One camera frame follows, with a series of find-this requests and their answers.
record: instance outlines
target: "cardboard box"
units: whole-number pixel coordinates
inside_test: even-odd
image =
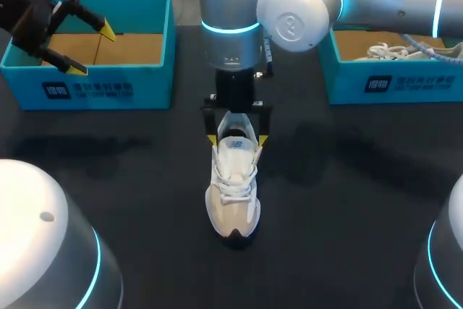
[[[55,34],[48,47],[90,66],[160,64],[162,44],[162,34],[119,34],[115,42],[100,34]]]
[[[21,108],[168,109],[176,45],[171,0],[80,1],[106,17],[116,42],[66,18],[49,47],[86,65],[88,76],[63,74],[10,42],[0,68]]]
[[[94,65],[100,37],[100,34],[55,34],[48,47],[85,66]],[[50,64],[42,61],[41,65]]]
[[[414,36],[444,48],[440,38]],[[364,30],[335,30],[318,45],[331,104],[463,101],[463,66],[435,59],[355,61],[369,47],[410,46],[399,35]]]
[[[338,45],[338,50],[343,61],[354,61],[367,56],[371,46],[385,43],[388,47],[403,46],[408,47],[406,42],[397,33],[390,32],[368,32],[366,30],[338,30],[334,32],[334,37]],[[442,39],[431,38],[428,36],[412,36],[418,42],[424,42],[432,47],[445,48]]]

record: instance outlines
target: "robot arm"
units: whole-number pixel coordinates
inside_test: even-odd
[[[463,0],[258,0],[257,16],[288,51],[318,44],[337,25],[462,37]]]
[[[115,40],[105,17],[92,13],[79,0],[0,0],[0,28],[12,35],[13,45],[54,65],[60,72],[86,75],[87,67],[46,47],[48,38],[67,15],[77,16],[108,39]]]
[[[203,108],[208,137],[216,139],[214,109],[263,114],[255,101],[255,68],[264,32],[287,51],[316,47],[334,24],[406,34],[463,37],[463,0],[200,0],[206,56],[216,68],[216,94]]]

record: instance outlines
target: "black table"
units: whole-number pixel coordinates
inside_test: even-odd
[[[170,111],[24,113],[0,85],[0,156],[72,196],[119,260],[126,308],[414,308],[416,255],[463,172],[463,106],[329,106],[316,52],[275,49],[260,230],[232,251],[204,205],[213,70],[200,28],[178,32]]]

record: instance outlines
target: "gray robot arm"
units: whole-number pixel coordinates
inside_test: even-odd
[[[315,47],[334,25],[463,36],[463,0],[200,0],[208,61],[240,71],[261,58],[262,27],[287,51]]]

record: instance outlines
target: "sneaker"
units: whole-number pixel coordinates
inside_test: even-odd
[[[430,52],[437,52],[437,48],[432,48],[427,44],[421,43],[428,47]],[[367,51],[366,57],[355,59],[356,61],[393,61],[393,60],[408,60],[408,59],[430,59],[429,56],[415,47],[392,46],[388,47],[386,43],[380,43],[377,46],[371,46]]]
[[[229,241],[241,242],[250,237],[259,222],[255,175],[262,146],[246,114],[228,111],[217,134],[205,205],[216,232]]]

